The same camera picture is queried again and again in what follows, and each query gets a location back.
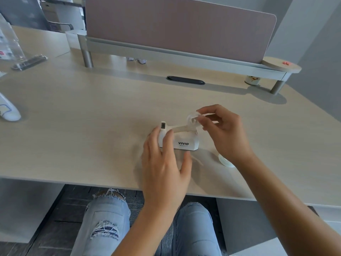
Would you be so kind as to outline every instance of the forearm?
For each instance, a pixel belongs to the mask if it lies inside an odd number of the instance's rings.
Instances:
[[[341,255],[341,237],[256,156],[236,164],[288,255]]]
[[[172,224],[173,217],[143,207],[112,256],[151,256]]]

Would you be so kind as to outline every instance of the light blue jeans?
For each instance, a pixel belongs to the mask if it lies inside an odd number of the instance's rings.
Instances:
[[[129,231],[128,204],[112,191],[89,203],[71,256],[110,256]],[[172,255],[221,256],[211,215],[200,203],[188,203],[177,212]]]

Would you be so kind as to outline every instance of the hand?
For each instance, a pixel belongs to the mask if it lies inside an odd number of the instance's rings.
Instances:
[[[152,212],[166,212],[173,220],[191,180],[192,158],[186,151],[179,171],[173,148],[173,130],[163,138],[163,151],[158,144],[159,133],[160,127],[154,128],[143,145],[142,191],[145,207]]]
[[[254,153],[239,115],[219,104],[202,107],[197,111],[202,115],[213,113],[199,116],[198,121],[203,126],[203,130],[210,134],[219,154],[234,165],[253,157]]]

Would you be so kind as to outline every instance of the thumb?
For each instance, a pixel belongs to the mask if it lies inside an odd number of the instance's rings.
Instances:
[[[208,117],[205,116],[198,116],[197,117],[198,122],[202,125],[203,130],[207,131],[211,138],[214,140],[215,138],[218,138],[218,134],[220,132],[220,128],[218,128],[212,120],[210,120]]]
[[[191,179],[192,172],[192,157],[190,151],[186,151],[183,155],[182,166],[180,170],[181,176],[183,176],[188,181]]]

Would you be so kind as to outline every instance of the metal post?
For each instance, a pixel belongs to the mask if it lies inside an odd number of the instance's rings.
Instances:
[[[86,51],[86,50],[83,50],[83,49],[81,49],[81,51],[82,51],[85,67],[92,68],[93,67],[93,62],[92,62],[92,57],[91,57],[90,51]]]
[[[285,85],[285,81],[278,80],[273,86],[273,88],[271,89],[270,93],[273,95],[277,95],[284,85]]]
[[[84,65],[87,68],[92,68],[93,62],[92,62],[91,53],[88,50],[86,36],[80,35],[80,34],[77,34],[77,35],[78,35],[80,50],[82,51],[82,55],[83,55]]]

